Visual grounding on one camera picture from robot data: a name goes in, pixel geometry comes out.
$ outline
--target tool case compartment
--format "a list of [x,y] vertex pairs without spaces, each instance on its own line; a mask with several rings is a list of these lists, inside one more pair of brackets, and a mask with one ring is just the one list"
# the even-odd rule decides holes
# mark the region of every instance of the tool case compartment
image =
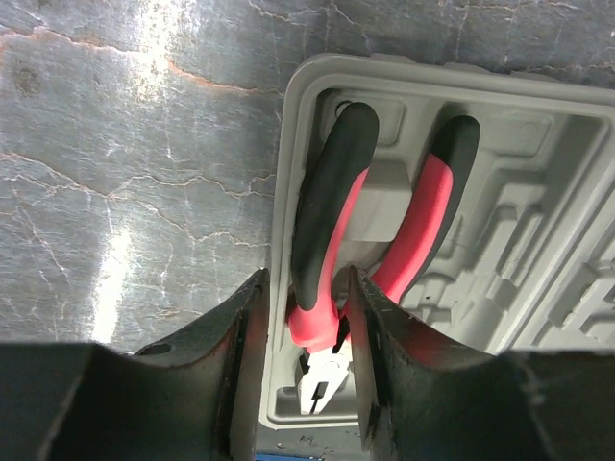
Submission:
[[369,104],[381,127],[336,262],[340,303],[347,267],[373,272],[395,238],[433,127],[468,114],[481,130],[472,173],[444,244],[402,307],[487,352],[615,348],[615,93],[465,65],[322,55],[299,68],[284,99],[263,424],[357,423],[352,376],[321,414],[301,415],[303,352],[285,323],[302,180],[349,102]]

